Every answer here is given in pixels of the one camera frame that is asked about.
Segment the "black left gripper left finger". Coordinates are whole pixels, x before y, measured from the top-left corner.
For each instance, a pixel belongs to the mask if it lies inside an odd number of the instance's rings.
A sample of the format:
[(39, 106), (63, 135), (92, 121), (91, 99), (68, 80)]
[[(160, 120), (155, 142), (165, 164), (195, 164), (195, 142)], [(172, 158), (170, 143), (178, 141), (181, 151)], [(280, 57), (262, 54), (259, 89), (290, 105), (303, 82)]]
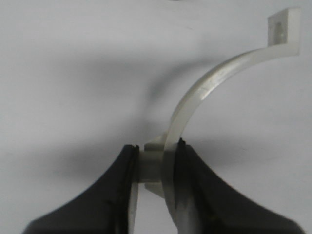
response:
[(139, 147), (125, 145), (87, 190), (33, 220), (25, 234), (132, 234), (138, 199)]

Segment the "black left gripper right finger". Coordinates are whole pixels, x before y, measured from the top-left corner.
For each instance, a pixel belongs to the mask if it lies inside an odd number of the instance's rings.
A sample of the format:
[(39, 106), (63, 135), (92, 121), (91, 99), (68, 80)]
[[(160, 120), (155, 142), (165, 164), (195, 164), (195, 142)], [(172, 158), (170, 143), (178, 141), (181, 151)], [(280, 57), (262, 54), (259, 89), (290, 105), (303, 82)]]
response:
[(302, 234), (294, 221), (248, 199), (222, 180), (185, 141), (174, 169), (180, 234)]

